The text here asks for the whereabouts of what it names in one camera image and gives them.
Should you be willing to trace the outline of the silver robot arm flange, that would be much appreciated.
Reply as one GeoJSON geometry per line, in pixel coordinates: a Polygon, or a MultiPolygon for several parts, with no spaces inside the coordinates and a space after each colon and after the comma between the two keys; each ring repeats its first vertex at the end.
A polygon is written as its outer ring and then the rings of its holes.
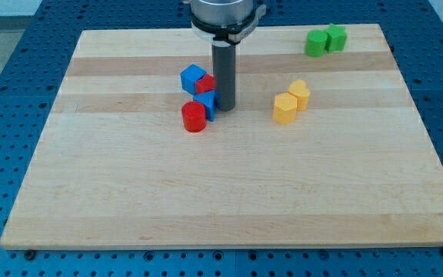
{"type": "Polygon", "coordinates": [[[267,12],[253,0],[191,0],[193,32],[212,46],[236,46],[259,25],[267,12]]]}

